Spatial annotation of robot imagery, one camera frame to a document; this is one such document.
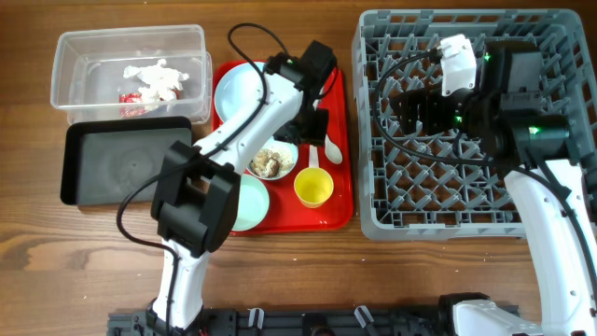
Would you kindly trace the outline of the light blue bowl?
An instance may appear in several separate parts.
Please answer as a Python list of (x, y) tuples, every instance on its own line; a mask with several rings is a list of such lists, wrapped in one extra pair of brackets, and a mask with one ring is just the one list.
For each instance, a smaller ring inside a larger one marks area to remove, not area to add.
[(250, 161), (247, 171), (262, 180), (278, 180), (294, 169), (298, 158), (299, 149), (296, 145), (272, 138)]

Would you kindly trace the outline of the food scraps and rice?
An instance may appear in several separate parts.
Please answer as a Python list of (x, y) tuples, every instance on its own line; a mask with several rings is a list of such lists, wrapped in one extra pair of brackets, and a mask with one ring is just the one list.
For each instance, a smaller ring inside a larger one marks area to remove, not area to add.
[(290, 172), (295, 162), (292, 152), (286, 147), (261, 149), (252, 159), (249, 168), (259, 178), (280, 178)]

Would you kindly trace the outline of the yellow plastic cup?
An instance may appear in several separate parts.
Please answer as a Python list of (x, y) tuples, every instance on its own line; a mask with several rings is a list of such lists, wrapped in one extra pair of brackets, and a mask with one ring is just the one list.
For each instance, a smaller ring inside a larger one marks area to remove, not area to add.
[(320, 167), (308, 167), (295, 177), (294, 190), (304, 206), (317, 208), (331, 197), (334, 181), (326, 170)]

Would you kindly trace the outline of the red snack wrapper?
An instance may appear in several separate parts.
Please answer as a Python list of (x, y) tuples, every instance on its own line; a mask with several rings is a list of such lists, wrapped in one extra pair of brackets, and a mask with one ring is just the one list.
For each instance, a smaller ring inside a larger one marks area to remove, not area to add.
[(119, 102), (125, 104), (124, 107), (119, 109), (119, 114), (122, 118), (138, 117), (144, 115), (146, 112), (143, 106), (138, 105), (142, 103), (142, 95), (140, 93), (121, 94)]

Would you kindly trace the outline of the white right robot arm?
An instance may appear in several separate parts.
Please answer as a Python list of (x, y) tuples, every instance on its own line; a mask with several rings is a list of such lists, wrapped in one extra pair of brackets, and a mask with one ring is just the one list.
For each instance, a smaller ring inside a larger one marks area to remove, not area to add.
[(450, 129), (476, 139), (481, 164), (503, 178), (526, 231), (542, 304), (534, 327), (487, 299), (449, 301), (455, 335), (592, 335), (596, 331), (596, 242), (585, 206), (581, 159), (568, 118), (543, 110), (540, 49), (493, 41), (477, 54), (462, 35), (425, 57), (441, 81), (390, 99), (405, 134)]

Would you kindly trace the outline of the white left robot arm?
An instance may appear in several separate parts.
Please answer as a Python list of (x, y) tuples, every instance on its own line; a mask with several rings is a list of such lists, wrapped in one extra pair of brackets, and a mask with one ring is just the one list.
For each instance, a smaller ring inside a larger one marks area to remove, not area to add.
[(336, 65), (332, 49), (318, 41), (299, 57), (270, 57), (257, 71), (261, 87), (250, 111), (193, 146), (176, 142), (166, 151), (151, 206), (165, 250), (160, 294), (147, 313), (159, 334), (195, 328), (209, 256), (232, 230), (242, 175), (257, 153), (270, 139), (324, 144), (329, 116), (316, 103)]

